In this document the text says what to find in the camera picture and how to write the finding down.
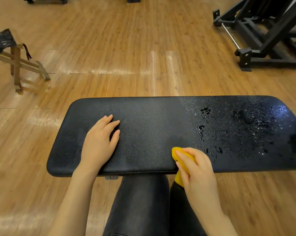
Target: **right hand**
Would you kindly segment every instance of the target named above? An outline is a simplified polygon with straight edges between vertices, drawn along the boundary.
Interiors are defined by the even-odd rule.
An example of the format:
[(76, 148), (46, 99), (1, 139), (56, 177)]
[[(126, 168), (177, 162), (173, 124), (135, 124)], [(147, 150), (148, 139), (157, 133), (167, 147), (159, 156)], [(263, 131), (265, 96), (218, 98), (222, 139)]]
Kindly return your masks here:
[(218, 218), (224, 217), (218, 195), (217, 181), (210, 159), (205, 153), (190, 147), (183, 148), (183, 151), (195, 156), (196, 162), (193, 162), (185, 154), (176, 151), (178, 157), (189, 170), (189, 174), (178, 161), (176, 164), (181, 171), (188, 202), (202, 226), (205, 227), (205, 224), (211, 224)]

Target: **yellow sponge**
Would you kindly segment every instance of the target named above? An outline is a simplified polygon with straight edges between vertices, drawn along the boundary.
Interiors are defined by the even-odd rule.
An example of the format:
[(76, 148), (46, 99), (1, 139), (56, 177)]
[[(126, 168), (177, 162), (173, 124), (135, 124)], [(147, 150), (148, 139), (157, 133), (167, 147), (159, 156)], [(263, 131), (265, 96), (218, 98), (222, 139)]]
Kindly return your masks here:
[[(195, 162), (195, 157), (193, 155), (190, 155), (187, 152), (184, 152), (181, 147), (173, 147), (172, 148), (172, 158), (173, 158), (173, 160), (178, 161), (181, 164), (182, 168), (189, 174), (188, 169), (186, 168), (186, 166), (182, 162), (182, 160), (177, 156), (176, 151), (182, 152), (183, 154), (187, 155), (194, 162)], [(180, 186), (184, 187), (184, 184), (183, 184), (183, 181), (182, 181), (182, 177), (181, 177), (181, 172), (180, 171), (177, 172), (176, 177), (175, 177), (174, 180), (175, 180), (175, 182), (177, 184), (179, 184)]]

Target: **wooden floor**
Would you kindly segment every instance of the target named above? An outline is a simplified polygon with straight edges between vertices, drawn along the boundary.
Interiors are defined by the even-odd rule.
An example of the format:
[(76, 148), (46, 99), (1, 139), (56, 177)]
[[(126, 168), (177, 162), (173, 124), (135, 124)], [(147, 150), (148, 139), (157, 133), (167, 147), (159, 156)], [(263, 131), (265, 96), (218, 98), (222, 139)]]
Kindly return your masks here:
[[(296, 70), (240, 71), (228, 35), (213, 27), (212, 10), (236, 1), (0, 0), (0, 31), (16, 29), (51, 77), (21, 71), (16, 94), (0, 62), (0, 235), (46, 235), (70, 179), (45, 164), (76, 99), (271, 95), (296, 115)], [(296, 235), (296, 171), (216, 177), (239, 235)], [(86, 235), (102, 235), (120, 181), (96, 180)]]

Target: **black pants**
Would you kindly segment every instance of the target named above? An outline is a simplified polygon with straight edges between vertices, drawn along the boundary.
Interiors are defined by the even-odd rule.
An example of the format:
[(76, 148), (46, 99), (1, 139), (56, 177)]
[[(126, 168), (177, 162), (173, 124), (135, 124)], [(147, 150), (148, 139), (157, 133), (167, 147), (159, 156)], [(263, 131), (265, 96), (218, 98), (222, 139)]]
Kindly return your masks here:
[(124, 176), (103, 236), (206, 235), (184, 189), (165, 175)]

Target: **wet surface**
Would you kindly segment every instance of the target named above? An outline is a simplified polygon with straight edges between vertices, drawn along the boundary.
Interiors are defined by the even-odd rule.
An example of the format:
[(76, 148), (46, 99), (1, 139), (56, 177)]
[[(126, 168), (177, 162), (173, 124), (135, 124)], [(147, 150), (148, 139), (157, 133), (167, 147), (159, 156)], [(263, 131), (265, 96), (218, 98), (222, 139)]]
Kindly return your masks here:
[(71, 175), (88, 130), (109, 114), (121, 120), (121, 135), (103, 174), (175, 173), (175, 146), (205, 152), (215, 172), (296, 169), (296, 117), (284, 103), (269, 96), (210, 96), (80, 99), (64, 118), (48, 171)]

